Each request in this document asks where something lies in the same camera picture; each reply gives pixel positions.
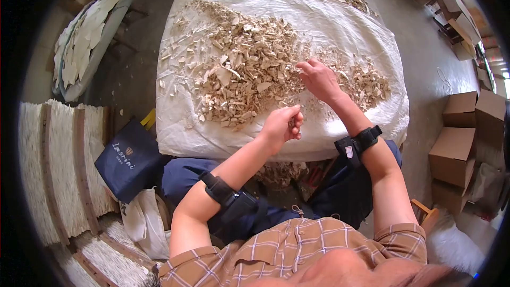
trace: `wrist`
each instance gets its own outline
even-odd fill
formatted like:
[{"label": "wrist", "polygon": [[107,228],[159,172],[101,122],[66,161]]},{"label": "wrist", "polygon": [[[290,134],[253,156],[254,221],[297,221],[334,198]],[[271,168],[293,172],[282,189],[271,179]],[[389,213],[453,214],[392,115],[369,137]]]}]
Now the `wrist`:
[{"label": "wrist", "polygon": [[329,107],[331,107],[335,112],[342,108],[342,106],[351,103],[351,98],[347,95],[347,93],[340,91],[335,94],[331,99],[326,102]]}]

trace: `person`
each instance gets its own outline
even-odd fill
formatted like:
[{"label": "person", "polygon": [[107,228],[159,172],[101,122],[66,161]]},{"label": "person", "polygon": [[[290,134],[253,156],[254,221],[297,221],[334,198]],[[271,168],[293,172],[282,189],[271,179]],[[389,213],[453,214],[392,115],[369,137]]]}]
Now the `person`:
[{"label": "person", "polygon": [[[351,137],[373,127],[341,91],[331,69],[315,58],[298,62],[296,67],[303,70],[300,77],[307,89],[335,111]],[[292,118],[294,126],[289,127]],[[313,219],[304,218],[299,208],[296,213],[270,206],[264,217],[265,226],[256,233],[250,232],[253,214],[231,224],[219,224],[221,220],[215,215],[221,205],[206,192],[206,184],[199,180],[198,173],[210,172],[239,191],[285,142],[301,138],[302,125],[299,105],[280,108],[271,112],[252,142],[221,164],[189,158],[168,163],[162,190],[176,208],[171,224],[170,258],[159,270],[162,286],[389,286],[424,283],[430,280],[428,277],[435,279],[450,272],[444,267],[424,267],[425,233],[411,207],[396,159],[398,150],[392,151],[386,142],[375,143],[360,156],[370,182],[374,239],[367,239],[344,221],[355,205],[335,210],[342,209],[342,202],[336,201],[359,197],[355,193],[356,182],[347,187],[339,185],[345,167],[337,168],[331,185],[310,204]],[[340,220],[325,213],[340,214]],[[244,239],[220,250],[212,246],[211,227],[228,227],[223,232],[224,241]]]}]

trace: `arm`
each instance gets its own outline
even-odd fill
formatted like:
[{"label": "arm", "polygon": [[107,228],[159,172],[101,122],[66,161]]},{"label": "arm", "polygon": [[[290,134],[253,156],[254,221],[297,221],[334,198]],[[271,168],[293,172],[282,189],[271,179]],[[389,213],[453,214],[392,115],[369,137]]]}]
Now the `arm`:
[{"label": "arm", "polygon": [[[296,105],[271,112],[258,136],[213,169],[211,174],[221,177],[238,191],[286,141],[301,138],[299,130],[303,114],[299,110],[300,106]],[[295,126],[289,128],[288,122],[293,117]],[[220,204],[206,193],[205,187],[204,182],[197,182],[173,212],[170,258],[212,245],[207,221],[220,211]]]},{"label": "arm", "polygon": [[[314,58],[308,62],[299,62],[296,66],[303,69],[301,79],[308,90],[335,111],[351,137],[373,127],[358,106],[342,92],[330,68]],[[379,142],[363,152],[360,159],[372,179],[374,233],[393,224],[417,224],[404,177],[383,139],[379,137]]]}]

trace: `left hand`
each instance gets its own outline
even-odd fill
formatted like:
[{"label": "left hand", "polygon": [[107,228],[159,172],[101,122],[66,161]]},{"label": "left hand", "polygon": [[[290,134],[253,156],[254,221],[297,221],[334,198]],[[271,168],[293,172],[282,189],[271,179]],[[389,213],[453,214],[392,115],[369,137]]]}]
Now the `left hand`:
[{"label": "left hand", "polygon": [[[271,155],[277,154],[283,144],[293,138],[301,138],[301,125],[303,114],[300,105],[282,107],[271,112],[267,117],[262,130],[257,138],[263,140],[271,149]],[[294,126],[289,126],[289,121],[294,118]]]}]

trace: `white tarp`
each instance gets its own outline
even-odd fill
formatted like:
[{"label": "white tarp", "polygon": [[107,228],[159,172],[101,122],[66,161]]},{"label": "white tarp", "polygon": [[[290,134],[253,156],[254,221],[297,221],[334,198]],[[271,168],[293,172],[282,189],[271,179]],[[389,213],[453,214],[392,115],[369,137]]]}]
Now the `white tarp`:
[{"label": "white tarp", "polygon": [[[175,84],[177,76],[187,77],[191,70],[182,72],[178,66],[180,56],[186,55],[187,44],[203,39],[211,46],[206,16],[185,8],[192,0],[175,0],[170,10],[160,46],[158,76],[156,79],[156,130],[159,150],[163,154],[182,157],[205,157],[222,159],[236,152],[253,140],[261,130],[269,113],[260,113],[256,121],[245,129],[233,132],[222,128],[217,122],[198,122],[193,104],[193,82],[187,85]],[[284,18],[298,31],[298,39],[310,41],[312,55],[314,51],[327,47],[336,47],[344,56],[354,62],[354,54],[360,59],[365,55],[372,58],[379,73],[386,76],[390,83],[391,97],[380,102],[376,108],[365,114],[382,128],[382,136],[400,145],[406,135],[409,123],[409,100],[405,90],[400,54],[394,35],[388,29],[363,12],[334,0],[211,0],[246,15],[257,17]],[[174,22],[180,16],[186,16],[190,22],[186,31],[195,31],[191,38],[184,38],[183,29]],[[172,51],[169,47],[181,40]],[[161,56],[171,56],[161,61]],[[209,58],[211,49],[197,53],[194,61],[204,62]],[[303,98],[310,97],[309,92],[302,93]],[[337,155],[334,142],[347,135],[347,130],[338,119],[315,120],[305,118],[301,128],[302,139],[287,142],[272,161],[303,162],[318,161]]]}]

